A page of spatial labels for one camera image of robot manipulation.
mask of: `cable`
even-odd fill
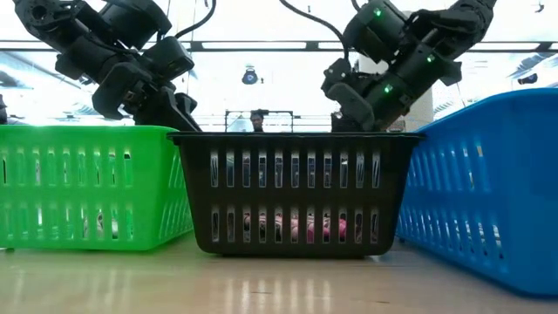
[[[195,31],[198,28],[200,28],[202,25],[204,25],[209,18],[211,18],[213,16],[213,14],[215,13],[215,6],[217,5],[217,0],[211,0],[211,9],[209,10],[209,13],[198,23],[185,28],[182,31],[179,31],[178,33],[176,33],[176,35],[174,35],[176,37],[176,39],[181,38],[182,36],[188,34],[191,31]]]
[[[360,11],[360,6],[358,5],[357,0],[350,0],[350,3],[355,10]]]
[[[463,107],[467,107],[467,105],[465,104],[465,101],[463,100],[463,96],[461,96],[461,89],[459,88],[459,83],[455,83],[455,85],[457,86],[457,93],[459,95],[459,99],[461,99],[461,104],[463,104]]]
[[[295,8],[294,6],[292,6],[290,3],[287,2],[287,0],[279,0],[279,2],[284,5],[287,9],[295,12],[296,14],[298,14],[299,16],[302,17],[306,17],[309,20],[312,20],[314,22],[317,22],[325,27],[327,27],[328,29],[330,29],[330,31],[333,31],[333,33],[335,34],[335,36],[337,36],[337,38],[339,38],[339,41],[341,42],[341,44],[343,45],[343,55],[344,55],[344,59],[349,61],[349,47],[347,46],[347,44],[345,43],[345,40],[343,38],[343,34],[341,34],[341,32],[335,28],[335,26],[329,24],[328,22],[322,20],[319,17],[314,17],[311,14],[302,12],[301,10]]]

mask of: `pink object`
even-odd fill
[[[313,243],[314,240],[314,222],[310,222],[308,224],[308,230],[306,232],[306,241]]]
[[[347,236],[347,222],[345,220],[339,220],[339,236],[343,239]]]
[[[293,227],[290,233],[292,234],[293,241],[298,241],[298,227]]]

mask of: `basket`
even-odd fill
[[[558,295],[558,89],[508,92],[420,130],[398,236],[514,290]]]
[[[191,230],[169,131],[0,126],[0,247],[146,250]]]
[[[417,134],[172,133],[208,253],[387,251]]]

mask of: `wooden table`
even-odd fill
[[[0,252],[3,314],[558,313],[396,244],[358,261],[226,259],[189,235],[151,253]]]

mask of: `green plastic basket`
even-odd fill
[[[191,231],[172,131],[0,126],[0,248],[147,250]]]

